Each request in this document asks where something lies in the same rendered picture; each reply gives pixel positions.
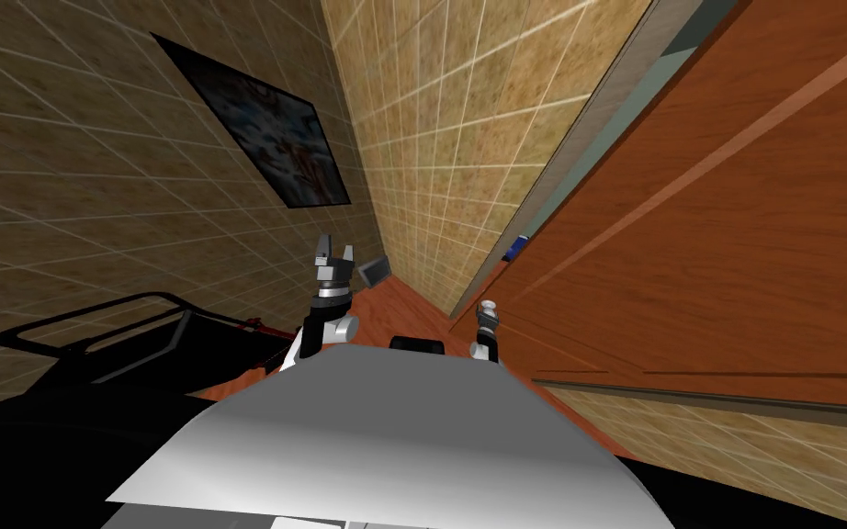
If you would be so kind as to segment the black frame furniture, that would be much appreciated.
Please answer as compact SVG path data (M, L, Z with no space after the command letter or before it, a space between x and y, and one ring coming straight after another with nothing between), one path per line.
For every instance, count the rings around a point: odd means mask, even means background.
M171 309L117 329L56 346L27 340L36 331L143 298L161 298ZM244 374L278 369L294 334L201 309L167 292L149 291L17 326L0 332L0 347L54 358L33 391L111 384L193 394Z

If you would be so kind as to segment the brown wooden door leaf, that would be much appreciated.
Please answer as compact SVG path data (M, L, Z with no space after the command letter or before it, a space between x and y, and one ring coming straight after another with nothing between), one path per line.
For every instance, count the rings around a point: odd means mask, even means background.
M847 0L737 0L486 295L538 382L847 425Z

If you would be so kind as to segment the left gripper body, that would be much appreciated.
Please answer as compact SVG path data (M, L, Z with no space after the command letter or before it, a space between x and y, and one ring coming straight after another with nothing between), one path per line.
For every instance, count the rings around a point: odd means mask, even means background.
M316 280L321 283L349 283L355 263L353 260L317 253L314 264Z

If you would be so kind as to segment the small grey box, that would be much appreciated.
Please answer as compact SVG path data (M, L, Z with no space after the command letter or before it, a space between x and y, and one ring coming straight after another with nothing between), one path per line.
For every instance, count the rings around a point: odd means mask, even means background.
M390 260L387 255L362 264L357 268L367 288L374 288L391 276Z

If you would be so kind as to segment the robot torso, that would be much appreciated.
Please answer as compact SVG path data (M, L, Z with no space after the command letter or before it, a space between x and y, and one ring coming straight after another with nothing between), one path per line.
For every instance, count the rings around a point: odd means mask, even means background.
M504 366L339 344L217 402L103 529L674 529Z

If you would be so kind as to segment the dark framed wall picture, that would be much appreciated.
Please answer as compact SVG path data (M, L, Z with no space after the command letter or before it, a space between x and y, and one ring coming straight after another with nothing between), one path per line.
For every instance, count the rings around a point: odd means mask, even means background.
M311 102L170 39L152 37L286 207L352 203Z

